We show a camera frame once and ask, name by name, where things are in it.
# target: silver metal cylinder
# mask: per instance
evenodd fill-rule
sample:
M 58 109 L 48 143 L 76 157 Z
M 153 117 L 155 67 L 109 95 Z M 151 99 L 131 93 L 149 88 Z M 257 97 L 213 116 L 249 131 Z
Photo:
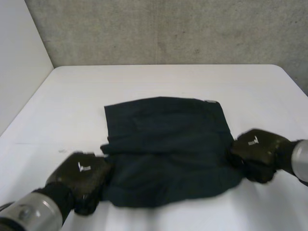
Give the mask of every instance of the silver metal cylinder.
M 62 227 L 62 214 L 56 203 L 37 192 L 1 211 L 0 217 L 17 222 L 26 231 L 59 231 Z
M 292 169 L 300 180 L 308 182 L 308 140 L 295 146 L 292 153 Z

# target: gray wall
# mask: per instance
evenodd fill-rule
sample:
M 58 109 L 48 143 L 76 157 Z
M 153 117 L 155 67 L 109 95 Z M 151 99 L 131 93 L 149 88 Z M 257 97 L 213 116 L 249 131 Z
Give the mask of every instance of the gray wall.
M 308 0 L 26 0 L 55 67 L 276 64 L 308 94 Z

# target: white table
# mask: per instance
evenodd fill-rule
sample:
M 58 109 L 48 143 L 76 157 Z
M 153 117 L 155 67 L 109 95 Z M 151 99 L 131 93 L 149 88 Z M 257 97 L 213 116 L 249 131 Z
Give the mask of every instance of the white table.
M 0 137 L 0 204 L 43 186 L 75 150 L 101 154 L 105 105 L 155 96 L 220 102 L 234 137 L 261 128 L 308 138 L 308 98 L 274 65 L 58 67 Z M 243 180 L 218 197 L 155 210 L 100 203 L 89 218 L 71 213 L 63 230 L 301 231 L 307 214 L 308 188 L 279 172 L 269 185 Z

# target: navy fabric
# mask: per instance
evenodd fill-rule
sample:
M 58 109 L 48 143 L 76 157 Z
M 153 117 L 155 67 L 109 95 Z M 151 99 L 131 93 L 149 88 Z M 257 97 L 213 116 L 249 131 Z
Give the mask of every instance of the navy fabric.
M 237 186 L 233 142 L 218 102 L 158 97 L 105 107 L 113 175 L 102 194 L 116 206 L 157 207 Z

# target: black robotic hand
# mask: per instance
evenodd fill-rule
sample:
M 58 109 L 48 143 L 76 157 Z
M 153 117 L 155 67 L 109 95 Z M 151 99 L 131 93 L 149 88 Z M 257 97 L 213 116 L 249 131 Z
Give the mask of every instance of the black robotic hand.
M 286 149 L 292 153 L 293 148 L 294 142 L 282 136 L 253 129 L 237 138 L 228 153 L 228 159 L 235 167 L 241 168 L 250 181 L 266 183 L 273 179 L 277 169 L 293 172 L 291 155 L 283 155 Z
M 112 166 L 94 154 L 71 154 L 48 178 L 46 186 L 61 184 L 70 190 L 77 214 L 92 214 Z

